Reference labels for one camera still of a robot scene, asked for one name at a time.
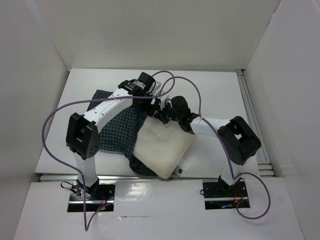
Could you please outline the cream white pillow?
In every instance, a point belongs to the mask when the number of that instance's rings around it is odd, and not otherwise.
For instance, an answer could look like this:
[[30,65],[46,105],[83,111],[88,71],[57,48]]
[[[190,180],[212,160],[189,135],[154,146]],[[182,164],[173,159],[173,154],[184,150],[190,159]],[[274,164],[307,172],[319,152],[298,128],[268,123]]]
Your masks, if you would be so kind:
[[195,135],[184,132],[177,122],[163,124],[148,116],[138,131],[133,156],[158,177],[168,179],[194,140]]

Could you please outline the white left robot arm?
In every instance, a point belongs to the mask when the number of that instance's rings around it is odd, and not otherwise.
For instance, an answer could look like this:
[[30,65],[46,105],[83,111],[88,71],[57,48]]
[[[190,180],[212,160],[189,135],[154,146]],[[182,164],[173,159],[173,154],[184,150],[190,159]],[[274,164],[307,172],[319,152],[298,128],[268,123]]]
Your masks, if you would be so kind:
[[86,199],[92,200],[99,193],[95,163],[95,155],[101,146],[99,133],[117,114],[133,105],[133,97],[146,97],[142,103],[149,107],[160,86],[160,82],[142,72],[138,79],[121,82],[106,100],[93,109],[70,116],[66,143],[73,153],[76,168],[80,171],[77,184]]

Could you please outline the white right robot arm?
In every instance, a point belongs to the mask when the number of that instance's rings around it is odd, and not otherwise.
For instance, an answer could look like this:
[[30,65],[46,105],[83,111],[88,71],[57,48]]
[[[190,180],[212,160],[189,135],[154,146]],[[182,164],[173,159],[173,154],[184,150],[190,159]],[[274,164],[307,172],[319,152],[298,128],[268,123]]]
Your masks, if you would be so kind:
[[246,162],[262,146],[247,122],[241,116],[216,119],[193,113],[183,96],[156,98],[154,103],[153,117],[163,124],[174,121],[186,133],[219,140],[227,157],[227,167],[218,177],[218,190],[223,196],[230,196],[240,182]]

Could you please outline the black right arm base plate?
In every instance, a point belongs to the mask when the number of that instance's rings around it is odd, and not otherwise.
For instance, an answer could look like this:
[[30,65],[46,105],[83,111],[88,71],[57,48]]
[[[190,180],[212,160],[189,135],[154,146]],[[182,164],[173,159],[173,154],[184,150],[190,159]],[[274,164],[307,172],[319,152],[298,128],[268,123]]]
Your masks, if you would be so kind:
[[203,181],[199,194],[204,197],[206,210],[226,210],[251,207],[246,183],[241,180],[230,191],[223,191],[218,181]]

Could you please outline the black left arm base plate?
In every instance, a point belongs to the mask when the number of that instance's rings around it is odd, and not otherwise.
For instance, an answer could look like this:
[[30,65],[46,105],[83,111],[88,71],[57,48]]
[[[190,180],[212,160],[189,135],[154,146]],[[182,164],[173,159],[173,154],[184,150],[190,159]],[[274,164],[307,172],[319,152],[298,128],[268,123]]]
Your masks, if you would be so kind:
[[62,189],[68,190],[68,213],[82,213],[84,199],[86,202],[86,211],[95,212],[113,212],[115,199],[115,183],[100,184],[92,193],[84,194],[83,189],[75,182],[62,181],[60,183]]

